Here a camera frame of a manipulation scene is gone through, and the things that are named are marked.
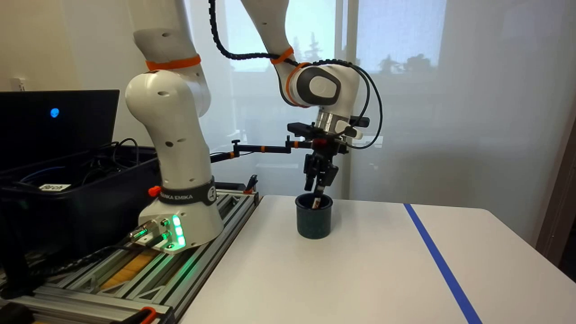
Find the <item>black computer monitor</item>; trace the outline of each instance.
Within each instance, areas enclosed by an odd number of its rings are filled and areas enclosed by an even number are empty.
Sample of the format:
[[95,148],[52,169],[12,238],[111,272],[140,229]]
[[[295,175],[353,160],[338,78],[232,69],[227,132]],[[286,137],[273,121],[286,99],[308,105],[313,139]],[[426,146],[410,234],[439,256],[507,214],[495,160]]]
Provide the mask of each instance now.
[[0,92],[0,171],[111,142],[119,90]]

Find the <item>blue tape line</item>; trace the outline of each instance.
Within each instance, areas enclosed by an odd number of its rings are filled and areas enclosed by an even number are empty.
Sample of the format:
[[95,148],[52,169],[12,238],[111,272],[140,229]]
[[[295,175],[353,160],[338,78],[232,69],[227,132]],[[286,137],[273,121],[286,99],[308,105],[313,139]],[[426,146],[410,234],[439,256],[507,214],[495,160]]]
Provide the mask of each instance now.
[[480,324],[480,317],[477,315],[477,312],[473,310],[471,303],[468,301],[464,290],[461,288],[461,285],[457,283],[457,279],[453,277],[448,263],[444,261],[443,254],[437,250],[432,236],[428,234],[426,227],[421,223],[419,216],[416,214],[416,211],[412,209],[410,204],[403,204],[403,207],[407,209],[407,213],[412,218],[414,227],[417,229],[421,240],[425,241],[425,245],[428,247],[428,252],[432,256],[432,259],[435,261],[437,270],[443,274],[455,303],[459,304],[462,315],[466,317],[466,321],[470,324]]

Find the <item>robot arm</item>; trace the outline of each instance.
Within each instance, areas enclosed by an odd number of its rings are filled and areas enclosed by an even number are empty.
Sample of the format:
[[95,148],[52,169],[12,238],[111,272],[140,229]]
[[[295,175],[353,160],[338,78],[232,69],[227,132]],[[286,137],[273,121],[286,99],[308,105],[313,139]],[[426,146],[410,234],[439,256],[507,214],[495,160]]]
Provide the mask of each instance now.
[[299,65],[286,38],[288,0],[241,0],[266,51],[277,54],[282,99],[291,106],[320,106],[315,126],[327,135],[340,135],[351,126],[358,74],[340,65]]
[[156,148],[162,177],[160,196],[140,213],[131,236],[138,245],[176,254],[221,231],[212,205],[210,155],[198,123],[210,96],[182,0],[131,0],[129,9],[149,72],[133,78],[124,96]]
[[347,153],[353,126],[353,106],[358,90],[358,72],[335,63],[297,63],[286,38],[288,0],[243,0],[279,79],[279,92],[291,106],[318,106],[311,128],[288,126],[295,135],[313,141],[313,153],[306,155],[306,191],[322,195],[335,180],[338,168],[333,166],[336,153]]

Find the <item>white table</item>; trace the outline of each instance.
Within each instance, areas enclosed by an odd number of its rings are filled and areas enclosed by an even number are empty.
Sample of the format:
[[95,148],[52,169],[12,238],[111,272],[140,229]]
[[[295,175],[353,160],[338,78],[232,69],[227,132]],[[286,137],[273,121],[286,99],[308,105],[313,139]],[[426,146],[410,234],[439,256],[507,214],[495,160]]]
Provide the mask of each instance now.
[[576,285],[493,214],[414,211],[471,312],[461,310],[405,205],[335,202],[333,232],[304,240],[293,198],[264,196],[182,322],[450,324],[470,313],[493,324],[576,322]]

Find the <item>black cup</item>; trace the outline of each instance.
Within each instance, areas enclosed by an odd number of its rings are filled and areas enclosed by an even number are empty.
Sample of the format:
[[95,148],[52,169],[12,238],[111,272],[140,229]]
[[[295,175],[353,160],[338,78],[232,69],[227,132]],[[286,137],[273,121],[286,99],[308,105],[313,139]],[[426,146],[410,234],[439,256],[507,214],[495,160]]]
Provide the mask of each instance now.
[[331,205],[333,200],[326,195],[300,195],[295,198],[297,213],[297,229],[300,236],[309,240],[326,238],[331,231]]

